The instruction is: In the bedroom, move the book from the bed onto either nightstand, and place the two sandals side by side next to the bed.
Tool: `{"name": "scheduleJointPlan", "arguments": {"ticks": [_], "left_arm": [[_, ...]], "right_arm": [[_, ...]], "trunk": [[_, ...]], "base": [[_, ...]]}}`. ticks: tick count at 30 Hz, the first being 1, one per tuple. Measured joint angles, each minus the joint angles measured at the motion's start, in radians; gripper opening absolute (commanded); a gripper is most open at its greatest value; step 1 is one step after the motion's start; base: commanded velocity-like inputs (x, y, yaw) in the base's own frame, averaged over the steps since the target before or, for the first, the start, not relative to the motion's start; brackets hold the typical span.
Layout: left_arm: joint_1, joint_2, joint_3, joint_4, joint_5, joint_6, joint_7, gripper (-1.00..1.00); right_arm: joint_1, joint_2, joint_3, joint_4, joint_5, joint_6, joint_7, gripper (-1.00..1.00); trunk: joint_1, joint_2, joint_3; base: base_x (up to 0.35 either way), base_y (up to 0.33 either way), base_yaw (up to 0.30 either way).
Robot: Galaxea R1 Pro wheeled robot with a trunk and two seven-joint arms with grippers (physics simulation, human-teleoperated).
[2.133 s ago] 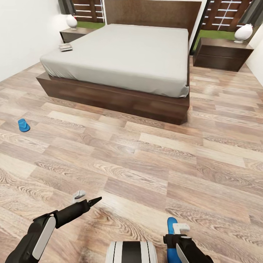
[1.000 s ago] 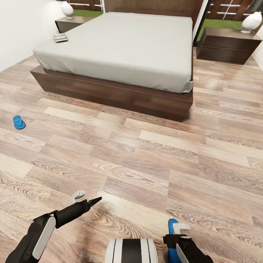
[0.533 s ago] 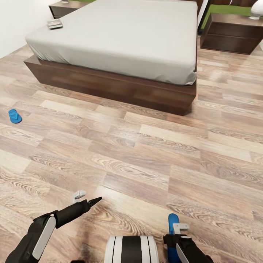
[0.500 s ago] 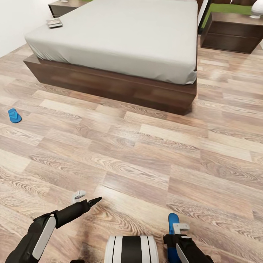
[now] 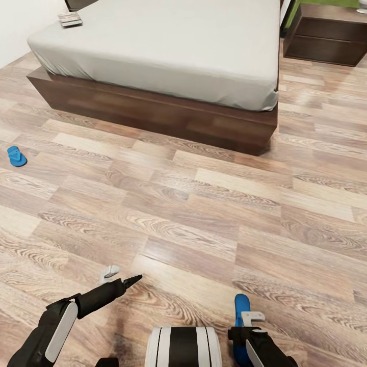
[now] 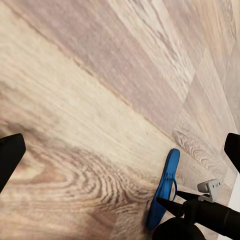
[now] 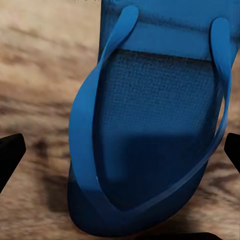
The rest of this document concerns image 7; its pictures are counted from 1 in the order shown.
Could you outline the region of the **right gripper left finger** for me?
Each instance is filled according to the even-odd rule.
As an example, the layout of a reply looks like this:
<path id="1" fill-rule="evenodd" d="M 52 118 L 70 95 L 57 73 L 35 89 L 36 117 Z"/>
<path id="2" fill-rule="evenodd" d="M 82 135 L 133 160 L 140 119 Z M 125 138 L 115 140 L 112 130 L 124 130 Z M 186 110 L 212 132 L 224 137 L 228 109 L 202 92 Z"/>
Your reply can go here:
<path id="1" fill-rule="evenodd" d="M 0 138 L 0 193 L 26 153 L 22 133 Z"/>

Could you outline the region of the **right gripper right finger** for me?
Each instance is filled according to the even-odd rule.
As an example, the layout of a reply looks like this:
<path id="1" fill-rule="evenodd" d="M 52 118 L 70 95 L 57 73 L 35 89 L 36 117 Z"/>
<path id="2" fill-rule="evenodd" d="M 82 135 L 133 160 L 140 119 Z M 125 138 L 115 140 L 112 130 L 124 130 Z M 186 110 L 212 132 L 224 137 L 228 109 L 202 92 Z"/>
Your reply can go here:
<path id="1" fill-rule="evenodd" d="M 224 151 L 240 173 L 240 135 L 229 133 L 225 141 Z"/>

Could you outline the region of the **sandal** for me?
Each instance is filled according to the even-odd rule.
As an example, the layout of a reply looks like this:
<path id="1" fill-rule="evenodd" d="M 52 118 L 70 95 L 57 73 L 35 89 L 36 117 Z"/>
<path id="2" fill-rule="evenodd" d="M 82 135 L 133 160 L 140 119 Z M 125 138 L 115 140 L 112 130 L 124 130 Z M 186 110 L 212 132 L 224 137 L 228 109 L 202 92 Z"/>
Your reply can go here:
<path id="1" fill-rule="evenodd" d="M 69 117 L 68 211 L 126 237 L 186 205 L 223 139 L 240 0 L 101 0 L 99 40 Z"/>

